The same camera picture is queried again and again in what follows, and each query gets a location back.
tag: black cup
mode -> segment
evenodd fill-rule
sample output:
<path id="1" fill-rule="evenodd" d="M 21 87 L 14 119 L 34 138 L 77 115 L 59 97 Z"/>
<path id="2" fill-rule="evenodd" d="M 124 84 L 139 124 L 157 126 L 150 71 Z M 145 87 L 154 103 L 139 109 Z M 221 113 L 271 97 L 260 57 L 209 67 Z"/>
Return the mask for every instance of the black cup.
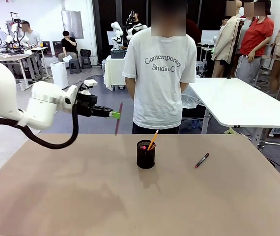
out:
<path id="1" fill-rule="evenodd" d="M 142 140 L 137 144 L 137 165 L 142 169 L 150 169 L 155 165 L 154 160 L 156 147 L 153 142 L 150 151 L 148 151 L 150 143 L 150 140 Z"/>

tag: black pants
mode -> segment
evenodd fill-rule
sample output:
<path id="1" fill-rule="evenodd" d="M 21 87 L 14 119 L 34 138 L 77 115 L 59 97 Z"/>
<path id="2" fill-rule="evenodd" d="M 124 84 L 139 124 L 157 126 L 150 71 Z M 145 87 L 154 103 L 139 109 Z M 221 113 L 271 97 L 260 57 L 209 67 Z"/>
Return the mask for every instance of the black pants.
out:
<path id="1" fill-rule="evenodd" d="M 133 134 L 155 134 L 156 129 L 147 129 L 137 126 L 135 123 L 132 124 Z M 171 129 L 161 129 L 159 134 L 178 134 L 179 126 Z"/>

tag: hand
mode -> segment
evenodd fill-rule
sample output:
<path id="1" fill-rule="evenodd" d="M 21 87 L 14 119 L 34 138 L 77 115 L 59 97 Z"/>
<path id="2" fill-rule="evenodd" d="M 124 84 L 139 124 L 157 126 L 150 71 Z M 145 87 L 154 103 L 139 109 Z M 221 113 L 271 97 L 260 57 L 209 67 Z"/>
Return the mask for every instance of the hand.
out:
<path id="1" fill-rule="evenodd" d="M 248 55 L 248 62 L 251 63 L 254 59 L 254 56 L 256 55 L 256 51 L 252 50 Z"/>

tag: orange pencil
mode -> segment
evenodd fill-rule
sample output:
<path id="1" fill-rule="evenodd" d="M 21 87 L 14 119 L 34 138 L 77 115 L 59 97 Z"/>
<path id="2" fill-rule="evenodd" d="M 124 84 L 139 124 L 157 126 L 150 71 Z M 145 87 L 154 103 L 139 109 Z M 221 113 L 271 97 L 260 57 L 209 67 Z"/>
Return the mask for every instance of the orange pencil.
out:
<path id="1" fill-rule="evenodd" d="M 154 137 L 153 137 L 153 139 L 152 139 L 152 141 L 151 141 L 151 143 L 150 143 L 150 146 L 149 146 L 149 148 L 148 148 L 148 151 L 150 151 L 150 148 L 151 148 L 151 146 L 152 146 L 154 140 L 156 139 L 156 136 L 158 136 L 158 132 L 159 132 L 159 130 L 157 130 L 157 131 L 155 132 L 155 135 L 154 135 Z"/>

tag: table with white tablecloth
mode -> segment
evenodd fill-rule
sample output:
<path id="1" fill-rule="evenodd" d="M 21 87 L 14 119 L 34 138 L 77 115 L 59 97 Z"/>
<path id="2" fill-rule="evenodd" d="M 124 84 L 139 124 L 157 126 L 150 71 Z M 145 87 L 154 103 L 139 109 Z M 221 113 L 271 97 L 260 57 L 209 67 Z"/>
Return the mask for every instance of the table with white tablecloth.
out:
<path id="1" fill-rule="evenodd" d="M 122 71 L 125 66 L 124 59 L 112 59 L 108 56 L 105 63 L 104 84 L 106 88 L 112 90 L 112 86 L 126 85 L 125 77 L 122 76 Z"/>

